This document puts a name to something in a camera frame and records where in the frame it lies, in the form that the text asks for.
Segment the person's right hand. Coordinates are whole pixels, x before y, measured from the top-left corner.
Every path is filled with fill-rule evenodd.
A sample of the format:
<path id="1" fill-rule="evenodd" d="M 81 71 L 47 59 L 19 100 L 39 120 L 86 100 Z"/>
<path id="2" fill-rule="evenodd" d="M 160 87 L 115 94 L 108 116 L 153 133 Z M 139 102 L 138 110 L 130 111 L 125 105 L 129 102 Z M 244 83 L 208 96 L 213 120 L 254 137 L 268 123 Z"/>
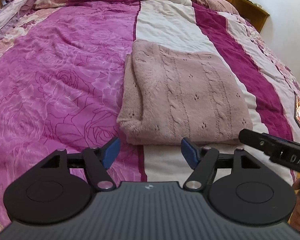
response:
<path id="1" fill-rule="evenodd" d="M 296 193 L 296 204 L 290 217 L 290 226 L 300 231 L 300 178 L 294 182 L 292 188 Z"/>

